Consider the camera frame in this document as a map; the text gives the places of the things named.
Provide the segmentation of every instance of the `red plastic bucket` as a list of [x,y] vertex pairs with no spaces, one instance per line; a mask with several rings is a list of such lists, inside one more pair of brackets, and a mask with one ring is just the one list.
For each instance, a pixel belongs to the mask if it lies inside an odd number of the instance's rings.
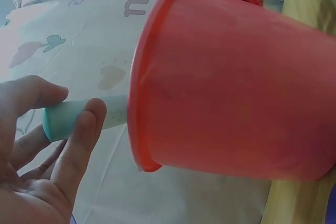
[[335,164],[336,40],[248,1],[157,1],[128,108],[144,171],[316,179]]

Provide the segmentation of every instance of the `bed sheet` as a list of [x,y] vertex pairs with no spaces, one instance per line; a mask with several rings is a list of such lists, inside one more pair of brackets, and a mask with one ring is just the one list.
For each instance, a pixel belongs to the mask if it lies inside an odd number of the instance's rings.
[[[133,52],[154,2],[57,0],[14,10],[0,29],[1,80],[37,74],[67,86],[69,100],[127,94]],[[41,117],[41,110],[23,115],[16,137]],[[56,144],[20,173],[42,162]],[[173,167],[144,173],[121,125],[102,132],[73,214],[78,224],[259,224],[269,186],[266,180]]]

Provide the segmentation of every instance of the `teal object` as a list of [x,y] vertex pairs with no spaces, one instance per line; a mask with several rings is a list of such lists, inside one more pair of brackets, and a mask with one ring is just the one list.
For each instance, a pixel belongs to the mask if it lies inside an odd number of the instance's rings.
[[[126,123],[127,96],[113,95],[100,98],[107,107],[103,130]],[[88,99],[65,101],[45,108],[43,130],[51,142],[67,139],[75,126],[77,116],[83,111]]]
[[47,44],[43,44],[42,46],[47,46],[43,52],[49,52],[50,50],[52,50],[53,48],[62,45],[65,43],[65,39],[62,39],[59,35],[50,35],[47,38]]

